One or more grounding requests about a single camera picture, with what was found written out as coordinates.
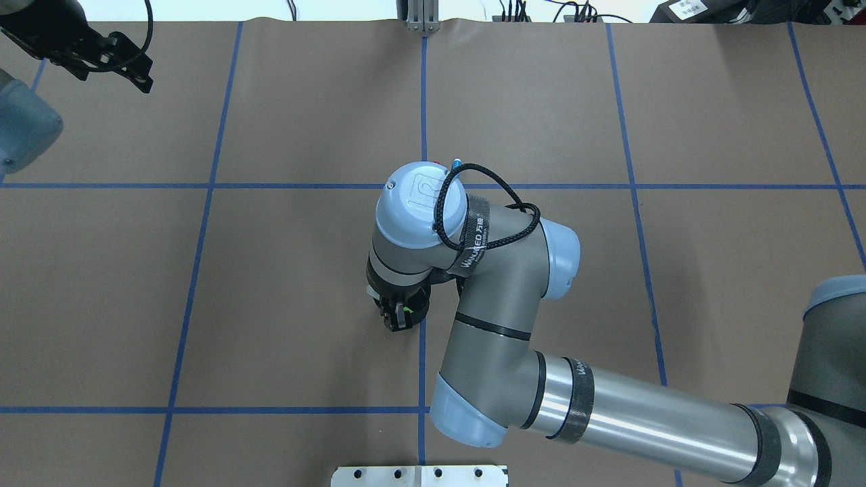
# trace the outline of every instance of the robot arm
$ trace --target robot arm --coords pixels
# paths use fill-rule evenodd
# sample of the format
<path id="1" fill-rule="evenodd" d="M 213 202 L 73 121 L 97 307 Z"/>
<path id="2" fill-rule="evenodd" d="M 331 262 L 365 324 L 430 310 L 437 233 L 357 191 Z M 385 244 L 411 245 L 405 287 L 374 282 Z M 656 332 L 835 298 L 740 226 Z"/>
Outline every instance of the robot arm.
<path id="1" fill-rule="evenodd" d="M 90 73 L 114 71 L 143 93 L 150 93 L 152 61 L 145 52 L 153 33 L 148 14 L 147 38 L 139 49 L 128 37 L 103 37 L 87 25 L 76 0 L 0 0 L 0 31 L 36 59 L 49 59 L 80 80 Z M 63 122 L 45 101 L 0 69 L 0 174 L 21 171 L 60 136 Z"/>
<path id="2" fill-rule="evenodd" d="M 103 37 L 91 29 L 76 0 L 0 0 L 0 30 L 27 54 L 48 58 L 82 81 L 89 73 L 114 71 L 150 93 L 153 62 L 145 54 L 153 33 L 150 0 L 145 6 L 149 22 L 141 49 L 120 32 Z"/>
<path id="3" fill-rule="evenodd" d="M 540 300 L 562 296 L 577 273 L 577 236 L 542 219 L 528 236 L 487 248 L 488 240 L 527 227 L 530 216 L 467 195 L 459 179 L 443 197 L 447 174 L 417 162 L 391 175 L 377 203 L 367 264 L 373 294 L 386 296 L 380 304 L 414 299 L 424 313 L 431 284 L 443 275 L 465 277 L 430 408 L 440 432 L 496 447 L 508 428 L 519 427 L 738 485 L 827 480 L 818 475 L 829 463 L 821 432 L 796 412 L 716 403 L 532 350 Z M 432 230 L 437 202 L 441 229 L 465 248 L 451 249 Z M 423 318 L 406 308 L 406 326 L 391 329 Z M 403 313 L 402 304 L 391 310 Z"/>
<path id="4" fill-rule="evenodd" d="M 48 103 L 0 69 L 0 174 L 29 165 L 62 130 L 63 120 Z"/>

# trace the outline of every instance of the black strap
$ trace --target black strap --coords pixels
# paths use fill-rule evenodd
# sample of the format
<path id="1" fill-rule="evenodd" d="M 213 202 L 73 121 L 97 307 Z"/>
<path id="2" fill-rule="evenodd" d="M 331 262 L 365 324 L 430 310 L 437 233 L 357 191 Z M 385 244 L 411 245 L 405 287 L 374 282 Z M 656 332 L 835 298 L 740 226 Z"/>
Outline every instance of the black strap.
<path id="1" fill-rule="evenodd" d="M 466 323 L 470 327 L 475 327 L 478 329 L 482 329 L 484 331 L 488 331 L 490 333 L 501 334 L 507 338 L 515 338 L 517 340 L 529 341 L 529 338 L 532 334 L 527 333 L 525 331 L 515 330 L 512 328 L 505 328 L 499 325 L 494 325 L 493 323 L 489 323 L 487 321 L 478 320 L 469 315 L 464 315 L 459 311 L 454 316 L 454 319 L 461 322 Z"/>
<path id="2" fill-rule="evenodd" d="M 469 277 L 487 251 L 490 233 L 490 202 L 480 196 L 467 195 L 466 223 L 463 224 L 463 250 L 448 269 L 449 274 Z"/>
<path id="3" fill-rule="evenodd" d="M 535 388 L 535 401 L 533 402 L 533 409 L 529 412 L 529 417 L 527 418 L 527 422 L 523 423 L 523 426 L 520 427 L 521 430 L 526 430 L 529 426 L 532 426 L 535 422 L 535 419 L 539 416 L 539 410 L 541 409 L 541 400 L 544 399 L 544 386 L 545 381 L 547 380 L 547 362 L 544 360 L 544 354 L 535 351 L 535 354 L 539 358 L 539 384 Z"/>
<path id="4" fill-rule="evenodd" d="M 866 428 L 866 412 L 854 409 L 853 407 L 843 406 L 833 401 L 810 396 L 793 389 L 788 390 L 788 404 L 800 406 L 824 416 L 830 416 L 849 425 Z"/>
<path id="5" fill-rule="evenodd" d="M 776 477 L 776 473 L 779 472 L 779 465 L 782 463 L 782 438 L 776 423 L 766 414 L 742 404 L 733 406 L 742 409 L 752 420 L 755 434 L 758 436 L 758 453 L 752 471 L 745 478 L 739 482 L 724 482 L 724 484 L 759 487 Z"/>
<path id="6" fill-rule="evenodd" d="M 547 439 L 574 444 L 584 436 L 586 427 L 590 424 L 592 406 L 595 403 L 595 379 L 592 377 L 592 369 L 584 362 L 567 358 L 565 360 L 568 360 L 572 369 L 572 400 L 562 427 Z"/>

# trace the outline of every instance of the light blue joint cap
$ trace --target light blue joint cap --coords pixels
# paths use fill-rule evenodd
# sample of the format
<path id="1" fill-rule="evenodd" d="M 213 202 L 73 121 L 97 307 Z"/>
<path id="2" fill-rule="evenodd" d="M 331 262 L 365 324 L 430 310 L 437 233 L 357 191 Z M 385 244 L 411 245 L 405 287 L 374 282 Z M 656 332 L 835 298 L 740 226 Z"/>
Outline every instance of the light blue joint cap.
<path id="1" fill-rule="evenodd" d="M 376 203 L 376 226 L 405 249 L 428 249 L 441 241 L 433 231 L 433 208 L 448 170 L 432 162 L 413 162 L 397 169 Z M 445 197 L 445 232 L 453 236 L 466 220 L 466 190 L 455 179 Z"/>
<path id="2" fill-rule="evenodd" d="M 0 174 L 27 167 L 63 130 L 60 115 L 18 80 L 0 86 L 0 114 Z"/>
<path id="3" fill-rule="evenodd" d="M 499 446 L 508 431 L 469 404 L 445 382 L 441 374 L 436 376 L 430 420 L 448 438 L 464 445 L 483 448 Z"/>
<path id="4" fill-rule="evenodd" d="M 821 282 L 814 291 L 812 291 L 809 307 L 803 313 L 803 316 L 812 308 L 815 308 L 822 302 L 828 302 L 831 299 L 843 297 L 847 295 L 856 295 L 866 293 L 866 275 L 858 274 L 854 276 L 833 277 Z"/>
<path id="5" fill-rule="evenodd" d="M 547 292 L 542 299 L 559 299 L 572 288 L 580 265 L 580 240 L 574 230 L 565 225 L 541 219 L 541 229 L 547 240 L 547 260 L 550 271 Z"/>

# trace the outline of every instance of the black tape band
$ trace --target black tape band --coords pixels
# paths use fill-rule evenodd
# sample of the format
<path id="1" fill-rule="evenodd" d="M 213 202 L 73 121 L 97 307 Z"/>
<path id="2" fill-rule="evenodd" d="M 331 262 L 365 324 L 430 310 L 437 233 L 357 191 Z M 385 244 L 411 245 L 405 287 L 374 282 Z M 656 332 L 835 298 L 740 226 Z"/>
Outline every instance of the black tape band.
<path id="1" fill-rule="evenodd" d="M 824 437 L 821 428 L 810 417 L 800 411 L 791 412 L 796 414 L 806 425 L 806 428 L 809 429 L 812 439 L 815 440 L 815 449 L 818 450 L 818 474 L 815 476 L 815 485 L 813 487 L 828 487 L 830 485 L 830 477 L 833 475 L 833 460 L 830 455 L 830 445 L 827 443 L 827 438 Z"/>
<path id="2" fill-rule="evenodd" d="M 488 331 L 490 333 L 501 334 L 502 336 L 506 336 L 508 338 L 515 338 L 517 340 L 529 341 L 529 338 L 532 334 L 527 333 L 525 331 L 515 330 L 512 328 L 505 328 L 499 325 L 494 325 L 493 323 L 488 323 L 486 321 L 477 320 L 472 316 L 464 315 L 459 311 L 454 316 L 454 319 L 461 322 L 466 323 L 470 327 L 475 327 L 478 329 L 482 329 L 484 331 Z"/>
<path id="3" fill-rule="evenodd" d="M 752 471 L 738 482 L 724 482 L 724 484 L 741 485 L 743 487 L 759 487 L 769 482 L 779 472 L 782 463 L 782 438 L 776 423 L 766 414 L 757 409 L 742 404 L 734 404 L 739 407 L 752 420 L 755 434 L 758 436 L 758 453 Z"/>
<path id="4" fill-rule="evenodd" d="M 469 277 L 487 251 L 490 234 L 490 202 L 480 196 L 467 195 L 466 223 L 463 224 L 463 252 L 448 269 L 449 274 Z"/>
<path id="5" fill-rule="evenodd" d="M 590 424 L 592 405 L 595 402 L 595 380 L 592 378 L 590 366 L 580 360 L 565 360 L 568 360 L 568 365 L 572 368 L 572 400 L 562 427 L 547 439 L 574 444 L 584 436 L 586 427 Z"/>
<path id="6" fill-rule="evenodd" d="M 800 406 L 824 416 L 830 416 L 849 425 L 866 428 L 866 412 L 854 409 L 853 407 L 843 406 L 833 401 L 810 396 L 793 389 L 788 390 L 788 404 Z"/>
<path id="7" fill-rule="evenodd" d="M 538 418 L 539 410 L 541 409 L 541 400 L 544 399 L 544 385 L 547 380 L 547 362 L 544 360 L 544 354 L 535 351 L 535 354 L 538 355 L 539 358 L 539 384 L 538 387 L 535 388 L 535 401 L 533 402 L 533 409 L 529 412 L 529 417 L 527 418 L 527 422 L 520 427 L 521 430 L 526 430 L 529 426 L 533 425 L 535 419 Z"/>

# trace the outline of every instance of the black cable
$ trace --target black cable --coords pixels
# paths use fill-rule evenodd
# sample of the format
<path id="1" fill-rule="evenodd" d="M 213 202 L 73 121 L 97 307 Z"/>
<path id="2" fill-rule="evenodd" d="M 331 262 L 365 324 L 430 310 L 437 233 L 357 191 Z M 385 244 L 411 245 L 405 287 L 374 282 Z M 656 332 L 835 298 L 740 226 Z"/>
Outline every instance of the black cable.
<path id="1" fill-rule="evenodd" d="M 294 4 L 294 0 L 286 0 L 288 9 L 292 12 L 292 21 L 298 22 L 298 7 Z"/>
<path id="2" fill-rule="evenodd" d="M 506 208 L 509 208 L 511 210 L 520 210 L 523 213 L 526 213 L 527 210 L 532 210 L 533 212 L 533 219 L 531 222 L 529 222 L 529 225 L 527 225 L 525 229 L 509 237 L 500 238 L 499 240 L 488 243 L 486 247 L 487 250 L 497 249 L 504 245 L 513 244 L 514 242 L 517 242 L 518 240 L 521 240 L 522 238 L 528 236 L 535 230 L 535 227 L 537 227 L 539 222 L 541 221 L 541 211 L 539 210 L 538 206 L 533 205 L 532 203 L 524 203 L 523 201 L 520 201 L 520 197 L 517 196 L 517 193 L 514 192 L 513 189 L 511 189 L 511 186 L 508 185 L 505 180 L 500 178 L 498 174 L 489 170 L 487 167 L 479 166 L 477 164 L 463 164 L 452 169 L 451 171 L 449 171 L 448 175 L 445 176 L 445 180 L 442 182 L 442 189 L 439 190 L 439 196 L 436 198 L 436 206 L 433 208 L 433 231 L 436 232 L 436 234 L 439 236 L 439 240 L 441 240 L 443 244 L 445 244 L 449 249 L 457 250 L 458 252 L 463 252 L 463 249 L 466 247 L 465 242 L 455 243 L 452 242 L 451 239 L 448 237 L 448 234 L 445 232 L 444 212 L 445 196 L 448 194 L 448 189 L 451 186 L 451 182 L 454 181 L 454 178 L 457 176 L 457 174 L 469 170 L 478 171 L 481 174 L 488 176 L 493 181 L 496 181 L 496 184 L 498 184 L 503 190 L 505 190 L 506 193 L 508 193 L 508 196 L 510 196 L 511 199 L 514 200 L 514 204 L 508 205 L 506 206 Z"/>
<path id="3" fill-rule="evenodd" d="M 572 5 L 572 6 L 574 6 L 574 16 L 575 16 L 575 17 L 578 16 L 578 9 L 580 8 L 580 5 L 578 5 L 577 2 L 565 2 L 565 3 L 561 3 L 561 4 L 559 5 L 559 10 L 557 10 L 557 11 L 556 11 L 556 15 L 553 16 L 553 21 L 554 21 L 554 22 L 556 22 L 557 19 L 559 19 L 559 14 L 562 13 L 562 9 L 564 9 L 564 8 L 567 7 L 568 5 Z"/>
<path id="4" fill-rule="evenodd" d="M 125 68 L 126 66 L 129 66 L 130 64 L 135 62 L 137 59 L 139 59 L 142 55 L 145 55 L 145 53 L 147 52 L 147 49 L 151 47 L 151 39 L 153 38 L 153 7 L 151 7 L 151 0 L 145 0 L 145 7 L 147 8 L 147 36 L 145 37 L 145 43 L 141 46 L 141 49 L 139 50 L 139 52 L 136 55 L 134 55 L 133 57 L 127 59 L 126 61 L 119 62 L 119 63 L 114 64 L 114 65 L 101 64 L 100 66 L 97 66 L 97 67 L 85 65 L 84 69 L 88 73 L 108 73 L 110 71 L 116 71 L 118 69 Z"/>
<path id="5" fill-rule="evenodd" d="M 574 12 L 574 22 L 583 22 L 585 18 L 592 15 L 592 11 L 590 9 L 592 9 L 590 3 L 584 3 L 584 6 L 580 9 L 580 12 Z"/>
<path id="6" fill-rule="evenodd" d="M 614 17 L 614 18 L 618 18 L 619 20 L 625 20 L 627 23 L 633 23 L 631 20 L 629 20 L 625 17 L 615 16 L 613 14 L 597 14 L 594 16 L 588 16 L 586 19 L 584 19 L 584 22 L 589 22 L 592 19 L 597 19 L 597 18 L 601 18 L 601 17 Z"/>

